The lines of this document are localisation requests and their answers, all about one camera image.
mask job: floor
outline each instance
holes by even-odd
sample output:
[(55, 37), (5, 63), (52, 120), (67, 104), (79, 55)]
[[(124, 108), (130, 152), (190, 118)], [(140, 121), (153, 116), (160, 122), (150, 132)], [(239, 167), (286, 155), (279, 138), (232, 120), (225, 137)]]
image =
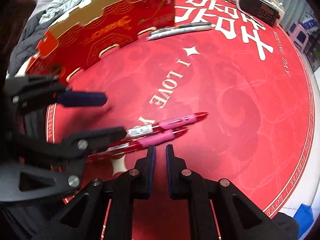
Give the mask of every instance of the floor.
[[(305, 56), (301, 54), (303, 61), (308, 69), (313, 88), (315, 102), (315, 130), (311, 147), (311, 153), (306, 169), (301, 177), (293, 194), (287, 200), (280, 212), (291, 217), (295, 215), (301, 204), (309, 205), (312, 208), (313, 218), (316, 220), (320, 213), (320, 69), (313, 73), (311, 66)], [(309, 230), (302, 235), (300, 240), (308, 234)]]

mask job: barcode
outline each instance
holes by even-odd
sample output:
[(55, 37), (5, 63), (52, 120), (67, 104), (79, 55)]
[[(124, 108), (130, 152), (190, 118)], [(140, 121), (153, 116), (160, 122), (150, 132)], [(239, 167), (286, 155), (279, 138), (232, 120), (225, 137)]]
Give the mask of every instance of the barcode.
[(128, 130), (128, 135), (130, 137), (135, 137), (135, 136), (140, 136), (146, 133), (152, 133), (153, 129), (152, 129), (152, 125), (148, 124), (148, 125), (144, 125), (144, 126), (140, 126), (140, 127), (136, 127), (136, 128), (132, 128)]
[(125, 147), (128, 147), (128, 146), (129, 146), (129, 143), (124, 143), (124, 144), (116, 145), (116, 146), (110, 147), (110, 148), (107, 150), (107, 152), (114, 151), (114, 150), (118, 150), (118, 149), (122, 149), (122, 148), (125, 148)]

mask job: red tablecloth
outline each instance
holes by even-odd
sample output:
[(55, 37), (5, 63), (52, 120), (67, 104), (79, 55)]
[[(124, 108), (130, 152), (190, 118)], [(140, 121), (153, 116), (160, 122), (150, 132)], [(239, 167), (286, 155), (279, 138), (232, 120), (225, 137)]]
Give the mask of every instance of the red tablecloth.
[[(231, 3), (175, 3), (179, 24), (205, 20), (215, 29), (156, 41), (141, 36), (104, 55), (70, 85), (104, 91), (107, 104), (51, 106), (48, 140), (59, 142), (83, 129), (132, 128), (207, 111), (207, 119), (172, 141), (176, 156), (204, 178), (230, 179), (272, 217), (297, 185), (313, 137), (313, 94), (303, 61), (281, 28), (265, 24), (262, 29)], [(159, 89), (173, 92), (166, 92), (167, 98)], [(187, 202), (169, 199), (165, 146), (156, 148), (151, 199), (135, 202), (134, 240), (189, 238)], [(83, 183), (116, 177), (145, 154), (141, 150), (87, 165)]]

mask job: pink plastic stool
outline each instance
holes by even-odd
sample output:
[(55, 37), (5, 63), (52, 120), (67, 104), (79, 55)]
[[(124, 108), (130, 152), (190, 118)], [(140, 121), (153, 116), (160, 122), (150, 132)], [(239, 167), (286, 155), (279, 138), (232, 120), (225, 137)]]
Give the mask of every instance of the pink plastic stool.
[(302, 53), (309, 40), (309, 34), (306, 32), (304, 27), (300, 23), (294, 22), (287, 31), (287, 34)]

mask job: white star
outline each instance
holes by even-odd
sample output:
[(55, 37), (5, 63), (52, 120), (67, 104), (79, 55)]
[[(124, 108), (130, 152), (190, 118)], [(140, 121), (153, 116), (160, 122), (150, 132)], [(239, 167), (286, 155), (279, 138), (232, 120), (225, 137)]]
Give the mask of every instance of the white star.
[(123, 157), (121, 157), (120, 159), (113, 159), (111, 158), (111, 163), (112, 163), (112, 167), (113, 167), (113, 175), (115, 175), (118, 172), (126, 172), (128, 169), (125, 166), (124, 163), (124, 158), (125, 155)]
[(196, 46), (192, 47), (192, 48), (183, 48), (186, 53), (187, 53), (187, 56), (190, 56), (192, 54), (200, 54), (197, 50), (196, 50)]

